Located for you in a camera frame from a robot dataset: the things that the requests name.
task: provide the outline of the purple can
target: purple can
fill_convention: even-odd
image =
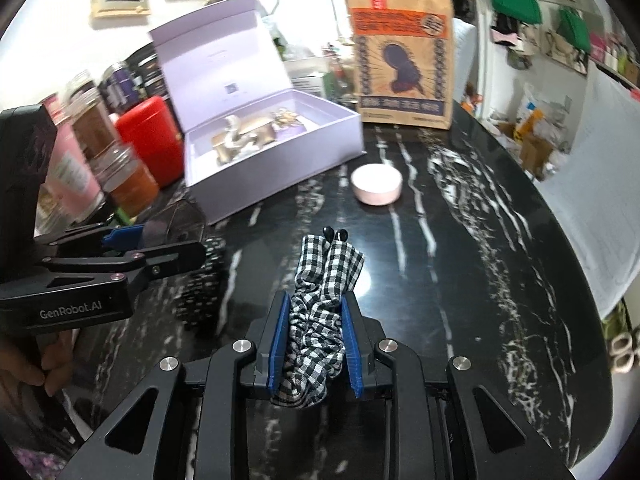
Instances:
[[[104,95],[112,112],[124,114],[143,100],[140,86],[124,63],[111,65],[100,83],[100,90]]]

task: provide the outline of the printed illustration on bag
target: printed illustration on bag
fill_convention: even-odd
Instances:
[[[353,9],[351,16],[361,107],[443,116],[445,17],[397,9]]]

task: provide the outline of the blue gripper pad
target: blue gripper pad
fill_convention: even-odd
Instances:
[[[282,306],[280,307],[280,315],[278,316],[278,325],[276,326],[271,350],[269,352],[269,379],[267,388],[271,395],[275,395],[278,386],[280,386],[280,378],[282,377],[282,367],[284,366],[284,355],[287,351],[287,340],[289,339],[289,309],[291,307],[291,298],[285,293]]]
[[[144,224],[137,224],[129,227],[118,227],[102,237],[102,244],[122,253],[139,249],[144,226]]]
[[[359,399],[364,392],[364,384],[362,381],[362,361],[360,359],[360,349],[356,339],[356,332],[353,328],[353,321],[347,306],[347,300],[343,296],[340,301],[342,310],[342,342],[344,344],[344,353],[347,357],[347,370],[349,371],[349,382],[351,389]]]

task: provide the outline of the human hand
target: human hand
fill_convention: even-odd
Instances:
[[[0,336],[0,370],[31,386],[44,386],[47,395],[53,396],[71,380],[73,373],[71,330],[60,332],[58,340],[42,351],[40,367],[31,364],[15,345]]]

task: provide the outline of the silver screw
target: silver screw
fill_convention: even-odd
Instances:
[[[160,369],[164,372],[170,372],[171,370],[175,370],[178,364],[180,363],[175,357],[165,357],[160,361]]]
[[[458,369],[458,370],[469,370],[469,368],[471,368],[471,361],[469,360],[468,357],[464,357],[462,355],[459,355],[458,357],[454,357],[453,358],[453,365]]]
[[[249,341],[248,339],[238,339],[238,341],[234,343],[233,348],[236,352],[246,352],[249,348],[251,348],[251,341]]]
[[[393,339],[383,339],[378,343],[378,348],[380,348],[383,352],[395,352],[398,350],[398,343],[396,343]]]

